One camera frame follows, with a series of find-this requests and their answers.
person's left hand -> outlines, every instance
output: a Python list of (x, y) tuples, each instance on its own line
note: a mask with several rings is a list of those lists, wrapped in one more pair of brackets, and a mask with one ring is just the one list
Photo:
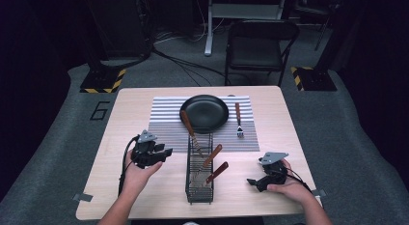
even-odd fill
[[(131, 154), (132, 151), (129, 151), (126, 155), (126, 166), (132, 161)], [(136, 199), (147, 185), (150, 176), (156, 173), (161, 166), (161, 161), (146, 169), (141, 169), (134, 163), (130, 163), (125, 172), (125, 181), (123, 182), (123, 191), (121, 194), (126, 194), (129, 197), (134, 197)]]

fork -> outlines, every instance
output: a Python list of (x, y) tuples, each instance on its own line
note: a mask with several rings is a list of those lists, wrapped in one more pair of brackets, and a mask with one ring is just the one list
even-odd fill
[(235, 115), (236, 115), (237, 123), (238, 123), (237, 137), (238, 138), (243, 138), (244, 137), (244, 131), (243, 131), (243, 128), (241, 128), (240, 104), (238, 102), (235, 104)]

dish rack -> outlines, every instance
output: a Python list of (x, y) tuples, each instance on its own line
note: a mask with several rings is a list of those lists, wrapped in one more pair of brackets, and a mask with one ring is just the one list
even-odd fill
[[(201, 147), (198, 152), (194, 139)], [(186, 187), (187, 201), (193, 203), (209, 203), (213, 201), (214, 185), (213, 181), (206, 184), (206, 178), (213, 173), (213, 161), (205, 168), (205, 160), (213, 152), (213, 133), (198, 134), (195, 138), (189, 136), (187, 149)]]

striped mat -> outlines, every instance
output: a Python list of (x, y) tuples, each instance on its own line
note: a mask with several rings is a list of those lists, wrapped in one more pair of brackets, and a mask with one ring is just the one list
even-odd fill
[[(180, 120), (179, 110), (190, 97), (155, 97), (150, 112), (149, 132), (157, 136), (157, 144), (175, 153), (187, 152), (189, 133)], [(250, 97), (218, 97), (229, 108), (227, 122), (213, 132), (213, 148), (223, 145), (223, 152), (258, 152), (259, 142), (253, 118)], [(236, 102), (240, 103), (241, 127), (244, 138), (237, 137)]]

gray carpet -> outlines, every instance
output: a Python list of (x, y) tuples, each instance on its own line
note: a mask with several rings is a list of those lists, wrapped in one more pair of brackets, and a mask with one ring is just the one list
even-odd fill
[[(324, 208), (334, 224), (409, 224), (408, 191), (361, 129), (354, 103), (337, 73), (330, 71), (336, 92), (299, 92), (295, 86), (289, 68), (316, 64), (325, 45), (324, 41), (314, 51), (317, 38), (315, 30), (302, 29), (290, 53), (282, 90), (315, 184), (328, 194), (322, 198)], [(205, 39), (175, 39), (155, 45), (168, 55), (219, 71), (225, 62), (225, 46), (226, 34), (215, 35), (211, 57), (204, 56)], [(71, 198), (85, 187), (117, 93), (79, 93), (88, 70), (84, 65), (69, 71), (71, 87), (65, 104), (1, 202), (0, 224), (95, 224), (75, 218), (78, 202)], [(224, 84), (216, 73), (195, 71), (212, 86)], [(191, 75), (201, 86), (209, 85), (198, 75)], [(278, 74), (264, 78), (265, 73), (251, 76), (254, 85), (264, 85), (276, 84)], [(233, 85), (249, 84), (240, 75), (233, 75), (231, 81)], [(127, 69), (120, 88), (191, 86), (198, 85), (179, 66), (151, 54), (147, 61)], [(107, 109), (107, 115), (104, 120), (90, 121), (100, 101), (109, 101), (100, 106)], [(303, 221), (302, 214), (264, 217), (265, 224)]]

